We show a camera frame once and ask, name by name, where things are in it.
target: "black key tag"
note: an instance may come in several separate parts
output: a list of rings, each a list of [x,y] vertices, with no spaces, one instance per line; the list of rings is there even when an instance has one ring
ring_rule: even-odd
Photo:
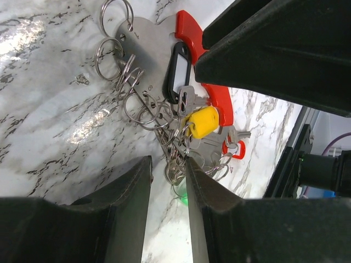
[[[189,85],[191,70],[190,49],[184,42],[174,45],[169,66],[167,96],[172,104],[178,103],[179,89]]]

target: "white marble surface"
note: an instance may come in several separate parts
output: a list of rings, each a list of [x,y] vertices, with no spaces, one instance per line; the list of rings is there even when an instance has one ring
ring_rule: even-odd
[[[130,2],[136,16],[153,22],[185,9],[205,28],[232,1]],[[124,18],[121,3],[113,2],[106,12],[111,34]],[[128,170],[135,158],[152,155],[155,181],[143,262],[192,262],[188,209],[163,177],[165,161],[154,134],[127,121],[113,84],[95,73],[93,55],[103,38],[101,4],[0,3],[0,196],[69,204]],[[113,71],[111,55],[102,67]],[[221,183],[241,197],[259,198],[301,107],[245,90],[232,89],[231,97],[235,126],[252,136],[245,140],[245,159],[233,159]],[[138,102],[132,107],[137,110]]]

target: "white label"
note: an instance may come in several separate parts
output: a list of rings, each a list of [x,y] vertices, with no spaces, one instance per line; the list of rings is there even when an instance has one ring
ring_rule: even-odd
[[[185,86],[186,70],[188,69],[187,60],[178,54],[177,67],[175,68],[173,91],[179,94],[180,88]]]

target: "blue object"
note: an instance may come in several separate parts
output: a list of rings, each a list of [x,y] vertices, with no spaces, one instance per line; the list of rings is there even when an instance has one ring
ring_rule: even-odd
[[[335,197],[335,193],[332,191],[324,191],[323,198],[332,198]]]

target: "yellow plastic key cover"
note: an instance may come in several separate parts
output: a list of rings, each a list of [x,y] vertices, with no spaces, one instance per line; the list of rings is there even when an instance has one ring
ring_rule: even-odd
[[[194,123],[190,126],[193,137],[202,139],[218,128],[219,114],[216,108],[209,106],[194,112],[190,116],[189,122]]]

